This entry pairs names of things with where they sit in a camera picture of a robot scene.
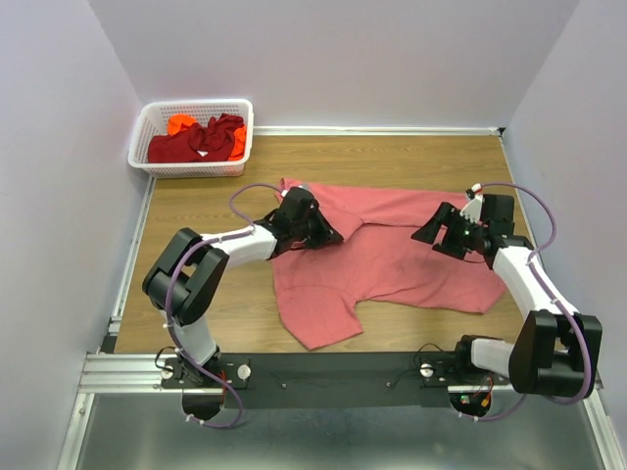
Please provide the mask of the pink t shirt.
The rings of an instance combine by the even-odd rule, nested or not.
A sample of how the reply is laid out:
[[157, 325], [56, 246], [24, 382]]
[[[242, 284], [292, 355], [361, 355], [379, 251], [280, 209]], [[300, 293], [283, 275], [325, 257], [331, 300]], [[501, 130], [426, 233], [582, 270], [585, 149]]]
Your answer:
[[313, 182], [304, 187], [343, 238], [271, 263], [281, 322], [305, 348], [361, 334], [361, 301], [485, 313], [504, 294], [504, 282], [478, 257], [449, 258], [411, 237], [441, 203], [462, 208], [462, 193]]

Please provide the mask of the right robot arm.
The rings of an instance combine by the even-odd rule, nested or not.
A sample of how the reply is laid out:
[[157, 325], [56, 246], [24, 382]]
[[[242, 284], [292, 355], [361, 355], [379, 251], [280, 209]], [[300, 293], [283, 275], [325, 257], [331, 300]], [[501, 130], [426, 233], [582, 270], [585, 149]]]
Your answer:
[[485, 194], [476, 185], [458, 209], [443, 203], [412, 239], [455, 259], [480, 255], [505, 283], [524, 322], [516, 341], [465, 335], [456, 345], [460, 368], [496, 373], [523, 395], [562, 404], [586, 398], [594, 388], [603, 327], [558, 291], [537, 262], [538, 249], [514, 232], [515, 199]]

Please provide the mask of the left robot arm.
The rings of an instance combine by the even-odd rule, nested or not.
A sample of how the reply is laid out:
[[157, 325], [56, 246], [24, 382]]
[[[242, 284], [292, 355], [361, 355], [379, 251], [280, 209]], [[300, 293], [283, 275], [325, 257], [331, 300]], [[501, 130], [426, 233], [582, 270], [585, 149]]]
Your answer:
[[278, 193], [277, 208], [253, 220], [230, 200], [233, 212], [247, 222], [244, 228], [210, 235], [190, 228], [179, 230], [142, 282], [143, 293], [165, 318], [181, 362], [213, 380], [218, 378], [220, 350], [205, 314], [224, 272], [290, 251], [319, 250], [344, 241], [308, 189], [262, 186]]

